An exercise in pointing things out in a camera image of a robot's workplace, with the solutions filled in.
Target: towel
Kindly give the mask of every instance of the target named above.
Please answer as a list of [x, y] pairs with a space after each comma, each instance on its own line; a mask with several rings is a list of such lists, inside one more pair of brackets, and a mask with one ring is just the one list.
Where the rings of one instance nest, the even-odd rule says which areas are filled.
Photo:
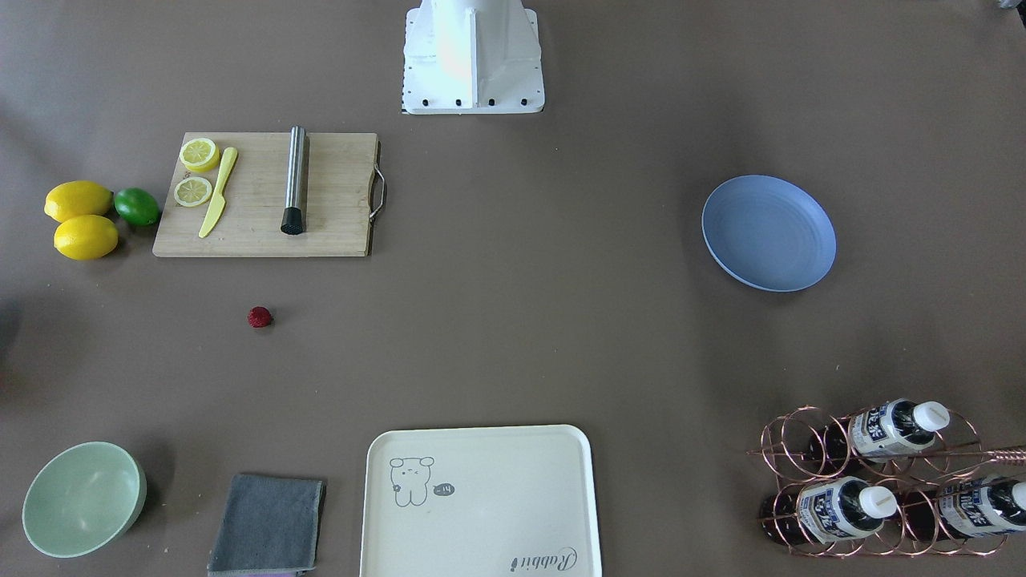
[[232, 477], [207, 575], [299, 575], [313, 569], [323, 487], [320, 480]]

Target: bottle label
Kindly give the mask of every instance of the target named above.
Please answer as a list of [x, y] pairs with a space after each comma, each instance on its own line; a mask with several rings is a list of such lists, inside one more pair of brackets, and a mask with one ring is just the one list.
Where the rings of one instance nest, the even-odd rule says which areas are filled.
[[891, 457], [915, 455], [930, 445], [916, 445], [898, 434], [895, 428], [894, 408], [906, 400], [899, 398], [884, 402], [852, 418], [847, 437], [856, 453], [876, 463], [885, 463]]
[[969, 537], [1003, 535], [1026, 531], [1026, 527], [1009, 522], [990, 503], [989, 485], [998, 478], [992, 474], [977, 480], [944, 489], [940, 510], [944, 521], [955, 531]]
[[820, 543], [863, 539], [873, 534], [856, 528], [840, 509], [840, 488], [854, 477], [812, 485], [798, 493], [798, 520]]

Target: bowl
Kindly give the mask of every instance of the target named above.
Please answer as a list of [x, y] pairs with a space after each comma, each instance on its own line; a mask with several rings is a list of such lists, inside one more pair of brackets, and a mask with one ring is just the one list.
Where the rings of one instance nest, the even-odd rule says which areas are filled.
[[55, 557], [92, 552], [131, 527], [146, 500], [146, 476], [117, 445], [92, 441], [57, 455], [29, 487], [22, 526]]
[[761, 175], [716, 187], [702, 209], [702, 234], [723, 270], [775, 293], [816, 284], [837, 254], [833, 225], [816, 199], [787, 181]]

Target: cartoon animal drawing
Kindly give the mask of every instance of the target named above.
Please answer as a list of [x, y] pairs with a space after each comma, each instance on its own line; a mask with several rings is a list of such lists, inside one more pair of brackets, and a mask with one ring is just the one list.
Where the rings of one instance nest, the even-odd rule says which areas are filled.
[[434, 457], [407, 457], [392, 459], [392, 491], [395, 504], [400, 507], [419, 507], [428, 500], [428, 480], [431, 479], [431, 465]]

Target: black bottle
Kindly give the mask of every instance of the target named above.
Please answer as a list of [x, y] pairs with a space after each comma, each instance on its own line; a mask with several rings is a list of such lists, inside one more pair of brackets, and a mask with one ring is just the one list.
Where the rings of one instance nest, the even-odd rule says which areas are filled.
[[822, 474], [837, 472], [844, 457], [851, 455], [841, 472], [853, 474], [862, 468], [860, 457], [884, 463], [894, 457], [915, 455], [929, 449], [937, 438], [936, 431], [946, 427], [950, 420], [948, 410], [940, 402], [931, 400], [917, 405], [899, 398], [839, 421], [846, 428], [846, 439], [837, 423], [831, 423], [820, 433], [822, 444], [815, 435], [808, 439], [806, 455], [810, 460], [823, 462]]
[[897, 510], [898, 502], [887, 489], [845, 476], [811, 485], [796, 496], [772, 496], [762, 502], [759, 517], [764, 520], [762, 529], [771, 539], [782, 545], [800, 545], [869, 537]]
[[[936, 503], [942, 527], [934, 516]], [[1026, 483], [989, 475], [936, 491], [902, 495], [909, 537], [916, 541], [971, 539], [1026, 531]]]

